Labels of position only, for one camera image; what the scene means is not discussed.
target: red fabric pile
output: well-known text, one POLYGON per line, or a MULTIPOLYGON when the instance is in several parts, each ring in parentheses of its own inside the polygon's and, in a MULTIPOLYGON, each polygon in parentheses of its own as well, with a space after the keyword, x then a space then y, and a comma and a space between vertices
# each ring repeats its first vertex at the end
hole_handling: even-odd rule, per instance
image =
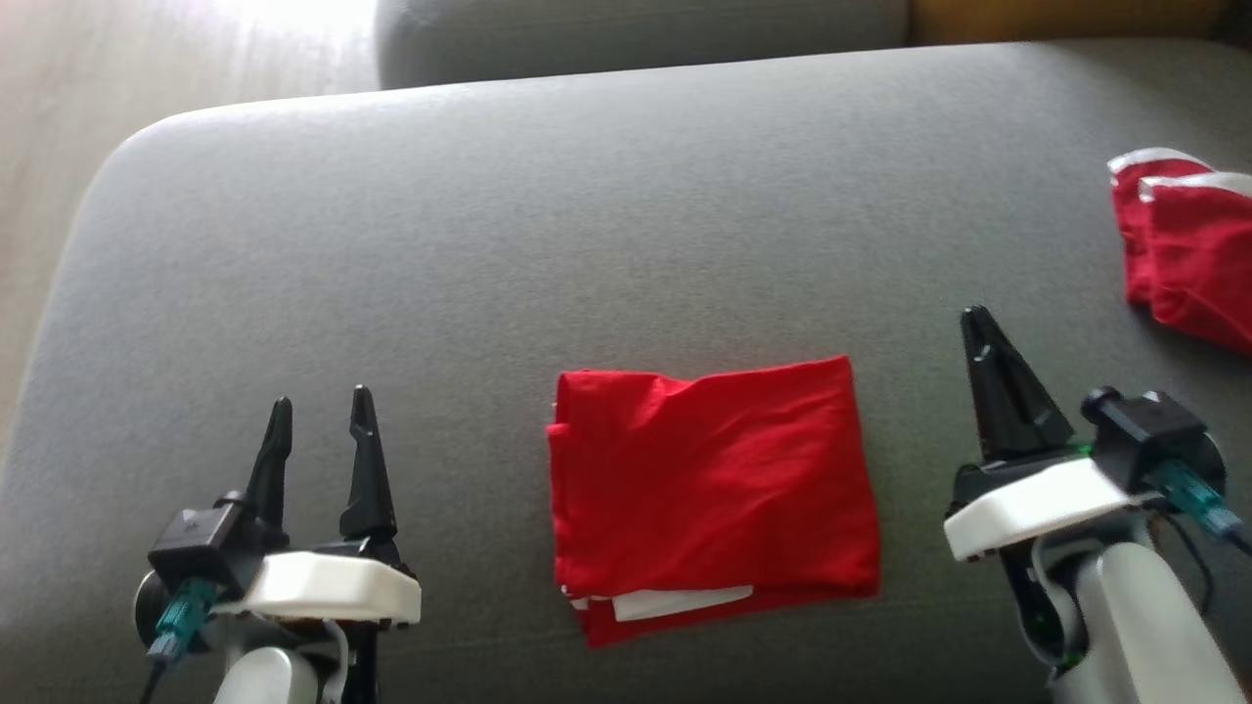
POLYGON ((846 357, 694 382, 565 373, 548 442, 557 582, 592 646, 878 593, 846 357))
POLYGON ((1181 332, 1252 355, 1252 177, 1173 149, 1108 163, 1126 297, 1181 332))

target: gray couch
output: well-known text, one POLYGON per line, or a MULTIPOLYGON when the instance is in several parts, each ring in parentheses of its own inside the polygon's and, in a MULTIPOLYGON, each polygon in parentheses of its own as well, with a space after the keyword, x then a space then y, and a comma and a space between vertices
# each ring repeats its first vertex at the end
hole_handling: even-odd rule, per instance
POLYGON ((901 46, 908 0, 379 0, 383 88, 901 46))
MULTIPOLYGON (((975 457, 957 316, 983 302, 1075 410, 1163 388, 1252 515, 1252 366, 1122 301, 1104 160, 1252 169, 1252 58, 1171 40, 844 53, 488 81, 164 120, 100 172, 0 495, 5 699, 133 701, 129 600, 169 514, 245 481, 295 403, 288 526, 333 537, 374 390, 426 618, 389 701, 1022 701, 1002 572, 940 520, 975 457), (883 593, 588 651, 552 579, 558 372, 677 377, 846 353, 883 593)), ((1252 671, 1252 562, 1206 547, 1252 671)), ((1169 551, 1187 579, 1181 551, 1169 551)), ((192 661, 164 696, 208 701, 192 661)))

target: teal cable connector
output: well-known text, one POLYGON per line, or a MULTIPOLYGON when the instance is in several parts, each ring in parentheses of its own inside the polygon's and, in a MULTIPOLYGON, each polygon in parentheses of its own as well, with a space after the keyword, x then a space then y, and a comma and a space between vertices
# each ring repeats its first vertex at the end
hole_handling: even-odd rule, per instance
POLYGON ((1166 460, 1154 472, 1157 489, 1167 501, 1187 512, 1209 536, 1227 540, 1243 526, 1226 501, 1187 465, 1178 460, 1166 460))
POLYGON ((217 599, 218 588, 213 582, 198 577, 185 580, 156 621, 156 640, 148 649, 148 659, 164 665, 180 660, 217 599))

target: wooden floor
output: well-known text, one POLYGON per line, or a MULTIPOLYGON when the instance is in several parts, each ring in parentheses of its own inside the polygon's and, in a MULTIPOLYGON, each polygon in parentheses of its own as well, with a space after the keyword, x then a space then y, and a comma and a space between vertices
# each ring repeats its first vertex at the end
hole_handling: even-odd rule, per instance
POLYGON ((0 0, 0 460, 56 263, 105 157, 188 110, 377 89, 373 5, 0 0))

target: white stripe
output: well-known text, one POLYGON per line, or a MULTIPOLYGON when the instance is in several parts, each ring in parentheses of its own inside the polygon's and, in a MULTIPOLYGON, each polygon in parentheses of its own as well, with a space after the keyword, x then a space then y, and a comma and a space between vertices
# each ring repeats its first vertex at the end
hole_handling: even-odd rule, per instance
POLYGON ((1252 198, 1252 175, 1232 172, 1211 172, 1189 177, 1144 177, 1139 179, 1139 200, 1152 203, 1154 188, 1217 188, 1252 198))
POLYGON ((1166 162, 1166 160, 1191 162, 1193 164, 1199 164, 1201 167, 1204 167, 1208 170, 1213 170, 1212 167, 1192 157, 1191 154, 1184 154, 1177 149, 1169 149, 1168 147, 1148 147, 1147 149, 1137 149, 1134 152, 1128 152, 1126 154, 1122 154, 1121 157, 1113 157, 1112 159, 1108 160, 1108 170, 1116 175, 1127 167, 1133 167, 1136 164, 1151 164, 1152 162, 1166 162))

